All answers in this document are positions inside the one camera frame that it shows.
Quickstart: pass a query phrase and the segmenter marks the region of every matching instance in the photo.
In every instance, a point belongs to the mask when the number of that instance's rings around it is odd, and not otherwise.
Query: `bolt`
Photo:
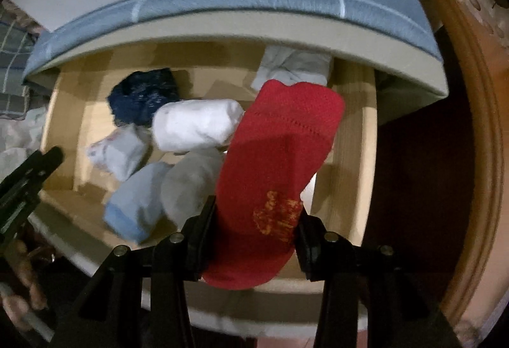
[[[185,236],[182,233],[174,233],[170,236],[170,242],[177,244],[185,239]]]
[[[113,249],[113,254],[115,256],[124,256],[129,251],[129,248],[126,245],[119,245]]]
[[[391,246],[383,245],[380,246],[380,253],[383,254],[384,256],[392,256],[394,255],[394,249],[391,248]]]
[[[323,235],[323,238],[329,243],[336,243],[339,240],[339,235],[334,232],[327,232]]]

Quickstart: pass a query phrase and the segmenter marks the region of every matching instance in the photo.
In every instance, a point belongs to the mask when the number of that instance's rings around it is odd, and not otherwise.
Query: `plaid fabric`
[[[20,118],[28,109],[29,90],[22,83],[33,47],[32,36],[0,7],[0,116]]]

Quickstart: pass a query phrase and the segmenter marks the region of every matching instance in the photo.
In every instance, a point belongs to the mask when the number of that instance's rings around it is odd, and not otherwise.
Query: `blue checkered cloth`
[[[34,38],[0,6],[0,116],[22,118],[29,106],[23,71]]]

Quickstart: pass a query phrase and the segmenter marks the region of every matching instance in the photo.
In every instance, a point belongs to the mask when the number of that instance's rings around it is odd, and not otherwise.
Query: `light blue sock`
[[[141,243],[164,214],[161,182],[171,166],[148,164],[134,173],[113,193],[103,220],[123,239]]]

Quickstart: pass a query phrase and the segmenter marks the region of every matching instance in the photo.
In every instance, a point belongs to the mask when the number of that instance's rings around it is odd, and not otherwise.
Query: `red sock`
[[[271,280],[294,251],[300,193],[332,148],[344,102],[312,83],[269,80],[245,113],[216,187],[212,286],[248,289]]]

